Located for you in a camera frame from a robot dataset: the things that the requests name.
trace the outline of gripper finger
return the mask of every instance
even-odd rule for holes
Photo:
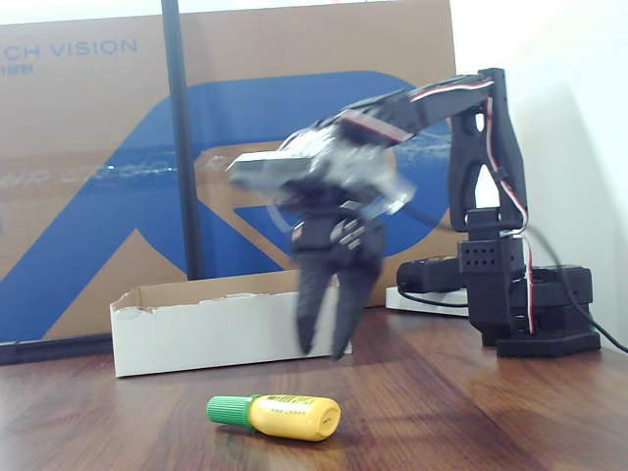
[[[364,308],[379,275],[379,270],[365,269],[365,267],[351,267],[338,272],[340,293],[332,346],[334,360],[339,360],[344,355],[362,319]]]
[[[316,321],[334,271],[323,257],[316,255],[299,256],[298,263],[296,330],[301,351],[307,355],[312,349]]]

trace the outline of metal frame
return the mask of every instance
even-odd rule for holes
[[[187,107],[187,82],[185,80],[179,0],[161,0],[161,6],[177,152],[187,279],[201,280],[205,278],[206,274]]]

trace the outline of white cardboard box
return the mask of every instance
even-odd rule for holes
[[[301,358],[296,287],[286,271],[135,288],[111,305],[116,376]],[[309,357],[331,354],[337,299],[329,287]]]

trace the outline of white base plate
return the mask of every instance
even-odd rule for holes
[[[412,295],[436,302],[450,302],[453,304],[465,304],[467,302],[466,289],[452,292],[428,292]],[[429,312],[433,314],[445,314],[447,316],[469,317],[469,310],[466,307],[440,307],[411,301],[399,294],[396,287],[386,289],[386,307],[402,311]]]

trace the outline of glue bottle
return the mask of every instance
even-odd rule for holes
[[[333,399],[309,395],[217,395],[207,403],[207,416],[273,437],[319,442],[336,430],[340,407]]]

